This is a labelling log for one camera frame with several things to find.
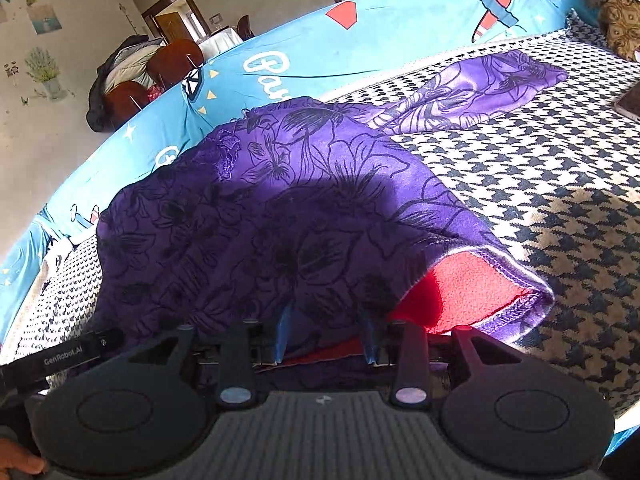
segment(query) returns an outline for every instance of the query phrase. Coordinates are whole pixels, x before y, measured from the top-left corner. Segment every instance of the purple garment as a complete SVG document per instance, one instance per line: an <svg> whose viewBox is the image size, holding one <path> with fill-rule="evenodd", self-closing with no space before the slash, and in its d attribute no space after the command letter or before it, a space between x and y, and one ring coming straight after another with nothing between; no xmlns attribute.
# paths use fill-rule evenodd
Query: purple garment
<svg viewBox="0 0 640 480"><path fill-rule="evenodd" d="M455 63L389 106L297 98L218 126L100 216L89 327L118 326L130 346L184 322L206 336L292 306L295 357L357 336L361 309L386 316L437 262L471 251L530 290L478 324L516 339L546 315L551 290L387 134L466 127L565 78L514 51Z"/></svg>

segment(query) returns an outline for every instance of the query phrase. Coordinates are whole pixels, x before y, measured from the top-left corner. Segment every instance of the door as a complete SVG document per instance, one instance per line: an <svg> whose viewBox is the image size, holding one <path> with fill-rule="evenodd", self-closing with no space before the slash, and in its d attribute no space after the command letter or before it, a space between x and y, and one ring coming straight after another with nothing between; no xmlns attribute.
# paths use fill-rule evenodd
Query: door
<svg viewBox="0 0 640 480"><path fill-rule="evenodd" d="M162 33L166 36L167 41L171 43L175 40L192 40L191 34L184 25L184 22L178 12L169 12L167 14L158 14L156 22L162 29Z"/></svg>

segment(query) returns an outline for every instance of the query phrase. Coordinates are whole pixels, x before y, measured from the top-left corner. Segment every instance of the white tablecloth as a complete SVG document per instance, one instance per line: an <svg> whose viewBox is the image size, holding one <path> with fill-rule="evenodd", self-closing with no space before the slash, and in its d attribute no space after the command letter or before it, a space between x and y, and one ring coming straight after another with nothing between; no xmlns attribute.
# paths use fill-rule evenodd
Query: white tablecloth
<svg viewBox="0 0 640 480"><path fill-rule="evenodd" d="M238 36L238 33L231 27L229 27L225 30L216 32L210 38L207 38L203 42L199 43L198 46L204 54L204 59L207 60L211 57L218 56L219 54L226 52L233 46L240 43L242 43L242 39L240 38L240 36Z"/></svg>

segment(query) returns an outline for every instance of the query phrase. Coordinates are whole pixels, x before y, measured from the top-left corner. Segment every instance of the human hand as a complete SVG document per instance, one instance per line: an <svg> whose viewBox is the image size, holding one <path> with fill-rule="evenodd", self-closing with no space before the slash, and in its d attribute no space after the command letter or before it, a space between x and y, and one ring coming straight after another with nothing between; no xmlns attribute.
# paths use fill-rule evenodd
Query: human hand
<svg viewBox="0 0 640 480"><path fill-rule="evenodd" d="M46 469L47 463L32 455L20 444L8 438L0 438L0 480L10 480L9 469L37 475Z"/></svg>

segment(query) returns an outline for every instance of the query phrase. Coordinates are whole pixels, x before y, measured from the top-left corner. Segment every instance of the wooden chair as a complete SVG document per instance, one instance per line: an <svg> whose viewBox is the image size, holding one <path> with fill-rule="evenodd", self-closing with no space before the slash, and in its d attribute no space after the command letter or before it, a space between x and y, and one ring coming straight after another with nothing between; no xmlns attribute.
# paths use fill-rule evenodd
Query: wooden chair
<svg viewBox="0 0 640 480"><path fill-rule="evenodd" d="M148 104L146 88L135 81L123 81L104 96L104 106L116 129Z"/></svg>
<svg viewBox="0 0 640 480"><path fill-rule="evenodd" d="M176 40L153 54L146 64L146 72L151 79L168 90L203 63L202 51L194 41Z"/></svg>
<svg viewBox="0 0 640 480"><path fill-rule="evenodd" d="M249 24L249 16L246 14L238 20L236 29L238 30L238 36L240 36L243 41L255 38L255 34L252 33L251 25Z"/></svg>

